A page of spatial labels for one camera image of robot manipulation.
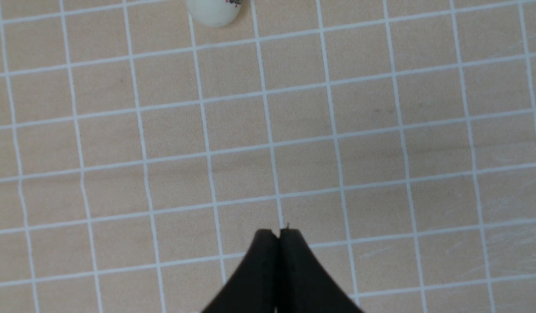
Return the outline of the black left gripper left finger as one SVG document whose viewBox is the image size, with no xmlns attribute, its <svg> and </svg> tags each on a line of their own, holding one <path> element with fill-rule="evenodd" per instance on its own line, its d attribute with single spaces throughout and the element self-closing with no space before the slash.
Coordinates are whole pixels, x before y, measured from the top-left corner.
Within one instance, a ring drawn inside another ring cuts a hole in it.
<svg viewBox="0 0 536 313">
<path fill-rule="evenodd" d="M 273 313 L 278 238 L 260 229 L 236 271 L 204 313 Z"/>
</svg>

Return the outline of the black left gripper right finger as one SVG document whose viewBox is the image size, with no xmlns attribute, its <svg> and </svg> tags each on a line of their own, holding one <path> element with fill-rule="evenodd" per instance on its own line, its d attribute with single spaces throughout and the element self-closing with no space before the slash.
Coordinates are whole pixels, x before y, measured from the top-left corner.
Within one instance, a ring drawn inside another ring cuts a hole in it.
<svg viewBox="0 0 536 313">
<path fill-rule="evenodd" d="M 278 313 L 361 313 L 337 285 L 298 229 L 284 228 L 279 237 L 276 283 Z"/>
</svg>

